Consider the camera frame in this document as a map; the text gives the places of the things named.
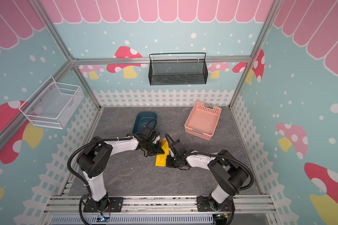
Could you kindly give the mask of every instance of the yellow cloth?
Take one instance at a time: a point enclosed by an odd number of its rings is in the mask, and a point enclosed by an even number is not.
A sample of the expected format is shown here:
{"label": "yellow cloth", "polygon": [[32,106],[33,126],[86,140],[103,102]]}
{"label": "yellow cloth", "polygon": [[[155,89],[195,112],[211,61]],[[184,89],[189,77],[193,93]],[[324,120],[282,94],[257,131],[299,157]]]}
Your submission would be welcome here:
{"label": "yellow cloth", "polygon": [[159,140],[161,142],[161,149],[163,149],[164,154],[163,155],[157,155],[156,156],[156,166],[165,166],[167,162],[167,155],[169,155],[169,146],[166,139]]}

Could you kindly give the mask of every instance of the marble-patterned surface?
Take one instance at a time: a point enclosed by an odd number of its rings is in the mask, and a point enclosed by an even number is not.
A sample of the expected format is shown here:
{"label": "marble-patterned surface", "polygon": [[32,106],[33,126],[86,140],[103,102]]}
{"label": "marble-patterned surface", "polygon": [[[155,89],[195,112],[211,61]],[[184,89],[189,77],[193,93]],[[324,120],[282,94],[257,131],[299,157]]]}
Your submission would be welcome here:
{"label": "marble-patterned surface", "polygon": [[[161,139],[168,133],[186,149],[215,153],[228,150],[234,157],[249,166],[239,134],[235,128],[229,107],[222,107],[214,136],[210,141],[185,133],[184,124],[192,107],[122,107],[105,108],[94,136],[101,138],[125,137],[131,133],[136,115],[142,111],[158,114],[156,131]],[[163,195],[163,194],[210,194],[218,184],[209,170],[191,168],[188,171],[155,166],[156,156],[144,157],[141,150],[125,151],[110,157],[103,172],[109,195]],[[70,196],[86,194],[86,187],[75,179]],[[241,194],[259,194],[256,183]]]}

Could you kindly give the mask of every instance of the black mesh basket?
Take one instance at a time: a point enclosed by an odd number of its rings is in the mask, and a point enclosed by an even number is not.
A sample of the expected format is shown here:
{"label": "black mesh basket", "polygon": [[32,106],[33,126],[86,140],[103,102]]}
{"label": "black mesh basket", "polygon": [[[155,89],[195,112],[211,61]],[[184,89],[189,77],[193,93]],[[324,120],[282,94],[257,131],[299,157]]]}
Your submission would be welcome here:
{"label": "black mesh basket", "polygon": [[150,54],[150,85],[206,84],[205,56],[205,53]]}

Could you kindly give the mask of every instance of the pink plastic basket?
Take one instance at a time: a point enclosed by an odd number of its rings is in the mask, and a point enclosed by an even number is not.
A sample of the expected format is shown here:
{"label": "pink plastic basket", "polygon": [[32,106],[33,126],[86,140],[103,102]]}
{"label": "pink plastic basket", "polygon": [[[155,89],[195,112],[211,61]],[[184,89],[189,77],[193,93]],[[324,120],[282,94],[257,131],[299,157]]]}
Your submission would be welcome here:
{"label": "pink plastic basket", "polygon": [[209,141],[217,127],[221,111],[219,107],[197,101],[185,122],[185,132]]}

